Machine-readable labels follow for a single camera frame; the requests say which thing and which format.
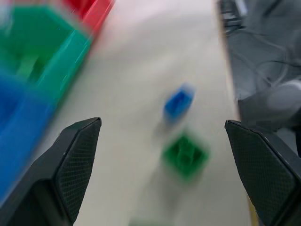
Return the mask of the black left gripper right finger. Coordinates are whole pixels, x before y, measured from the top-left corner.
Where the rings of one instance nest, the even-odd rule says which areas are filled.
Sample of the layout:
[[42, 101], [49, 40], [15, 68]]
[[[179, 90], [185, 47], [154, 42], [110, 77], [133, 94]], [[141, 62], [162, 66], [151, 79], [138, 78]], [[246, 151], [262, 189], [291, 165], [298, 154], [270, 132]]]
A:
[[227, 120], [240, 180], [265, 226], [301, 224], [301, 159], [274, 132]]

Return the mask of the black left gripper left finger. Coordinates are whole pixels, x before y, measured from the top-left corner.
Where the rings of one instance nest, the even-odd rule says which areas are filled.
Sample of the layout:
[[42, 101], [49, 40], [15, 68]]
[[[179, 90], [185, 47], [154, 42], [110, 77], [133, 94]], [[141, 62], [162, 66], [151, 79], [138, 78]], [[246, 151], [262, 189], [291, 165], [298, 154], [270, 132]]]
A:
[[91, 177], [102, 120], [76, 122], [28, 168], [0, 208], [2, 226], [72, 226]]

